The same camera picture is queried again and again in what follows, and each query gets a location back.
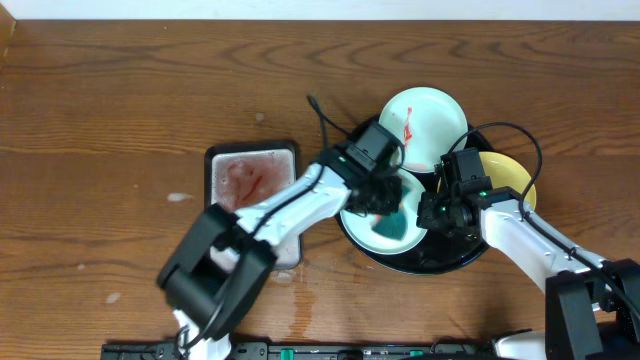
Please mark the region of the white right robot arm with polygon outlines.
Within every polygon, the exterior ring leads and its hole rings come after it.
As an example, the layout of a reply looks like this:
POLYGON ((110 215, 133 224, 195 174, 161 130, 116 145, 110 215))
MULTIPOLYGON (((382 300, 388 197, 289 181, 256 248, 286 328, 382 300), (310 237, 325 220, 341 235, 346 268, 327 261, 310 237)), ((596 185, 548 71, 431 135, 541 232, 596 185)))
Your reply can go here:
POLYGON ((494 340, 505 359, 636 359, 639 265, 572 242, 509 187, 422 194, 417 224, 478 238, 506 255, 544 293, 545 330, 494 340))

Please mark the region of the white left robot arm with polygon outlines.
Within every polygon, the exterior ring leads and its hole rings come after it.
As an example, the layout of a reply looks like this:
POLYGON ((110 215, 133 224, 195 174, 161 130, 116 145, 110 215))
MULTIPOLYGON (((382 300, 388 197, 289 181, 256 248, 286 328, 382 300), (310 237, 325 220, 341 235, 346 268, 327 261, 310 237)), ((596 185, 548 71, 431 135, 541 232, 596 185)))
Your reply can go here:
POLYGON ((397 171, 364 171, 339 157, 311 164, 291 186, 256 205, 234 212, 207 207, 156 280, 180 324, 178 356, 225 358, 229 335, 265 286, 280 245, 359 200, 370 213, 396 211, 397 171))

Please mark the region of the mint plate with long stain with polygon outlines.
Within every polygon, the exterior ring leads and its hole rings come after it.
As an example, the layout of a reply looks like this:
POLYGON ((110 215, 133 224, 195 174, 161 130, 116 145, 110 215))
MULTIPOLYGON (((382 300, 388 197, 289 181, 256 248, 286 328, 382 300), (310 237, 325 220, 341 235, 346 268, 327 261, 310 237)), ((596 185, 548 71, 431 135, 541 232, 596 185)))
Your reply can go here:
POLYGON ((378 122, 404 146, 402 167, 432 173, 434 165, 468 130, 460 105, 447 93, 414 87, 396 94, 383 108, 378 122))

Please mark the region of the green and yellow sponge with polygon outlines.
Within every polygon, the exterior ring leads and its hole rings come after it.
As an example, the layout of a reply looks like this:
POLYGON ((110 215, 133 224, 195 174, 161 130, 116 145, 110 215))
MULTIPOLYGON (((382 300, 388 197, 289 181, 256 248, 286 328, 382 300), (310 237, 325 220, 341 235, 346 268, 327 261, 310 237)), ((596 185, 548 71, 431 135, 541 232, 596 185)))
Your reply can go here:
POLYGON ((374 233, 394 241, 405 236, 408 225, 403 200, 409 191, 402 185, 399 191, 383 192, 375 200, 376 215, 371 227, 374 233))

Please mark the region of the yellow plate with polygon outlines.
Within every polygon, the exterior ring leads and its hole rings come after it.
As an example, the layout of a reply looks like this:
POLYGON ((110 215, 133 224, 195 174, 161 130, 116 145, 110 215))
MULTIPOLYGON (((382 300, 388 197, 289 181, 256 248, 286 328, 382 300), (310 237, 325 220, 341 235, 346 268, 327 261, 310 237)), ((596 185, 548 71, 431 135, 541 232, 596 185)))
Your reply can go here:
POLYGON ((490 151, 479 152, 480 161, 485 175, 490 179, 493 189, 511 187, 522 193, 531 180, 526 169, 514 159, 490 151))

